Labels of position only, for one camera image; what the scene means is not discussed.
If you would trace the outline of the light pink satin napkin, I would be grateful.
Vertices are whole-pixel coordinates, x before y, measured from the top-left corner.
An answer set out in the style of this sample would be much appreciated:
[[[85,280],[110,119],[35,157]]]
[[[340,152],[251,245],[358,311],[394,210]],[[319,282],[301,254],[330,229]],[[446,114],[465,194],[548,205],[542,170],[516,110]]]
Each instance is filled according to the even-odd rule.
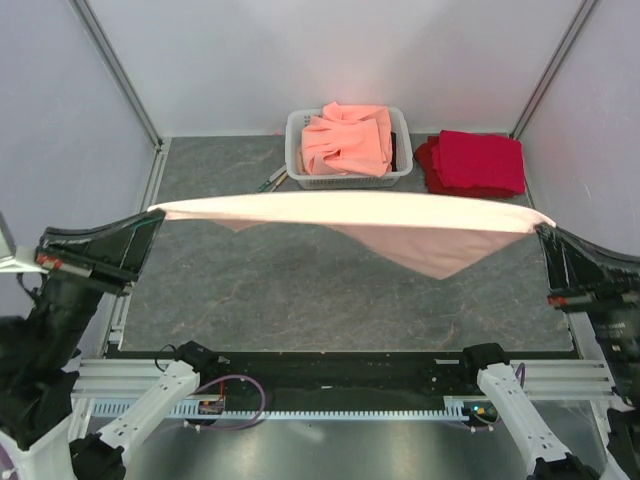
[[[167,219],[319,225],[423,275],[446,279],[555,221],[504,202],[390,191],[298,191],[159,204]]]

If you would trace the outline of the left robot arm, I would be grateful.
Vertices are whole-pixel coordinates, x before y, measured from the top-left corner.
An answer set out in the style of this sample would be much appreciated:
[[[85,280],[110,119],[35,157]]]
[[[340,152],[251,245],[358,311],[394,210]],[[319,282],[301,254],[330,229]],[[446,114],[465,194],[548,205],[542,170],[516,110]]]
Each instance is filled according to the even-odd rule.
[[[1,446],[19,479],[122,479],[135,451],[169,411],[219,382],[217,357],[194,341],[178,347],[156,383],[97,433],[70,440],[79,374],[64,368],[102,297],[130,294],[165,219],[161,209],[93,229],[48,228],[34,249],[1,228],[1,270],[36,273],[25,318],[1,319]]]

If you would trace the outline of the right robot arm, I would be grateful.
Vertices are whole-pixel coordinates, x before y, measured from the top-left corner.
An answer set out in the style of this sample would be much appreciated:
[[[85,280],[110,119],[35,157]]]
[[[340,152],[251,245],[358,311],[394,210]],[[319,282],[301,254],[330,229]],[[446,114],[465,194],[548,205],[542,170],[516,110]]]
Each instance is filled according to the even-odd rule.
[[[639,476],[639,260],[559,227],[535,228],[546,260],[548,303],[587,325],[570,328],[593,360],[514,367],[496,343],[462,352],[458,381],[483,393],[520,452],[530,479],[636,479]],[[606,464],[597,471],[552,431],[532,400],[540,392],[574,400],[590,394],[605,415]]]

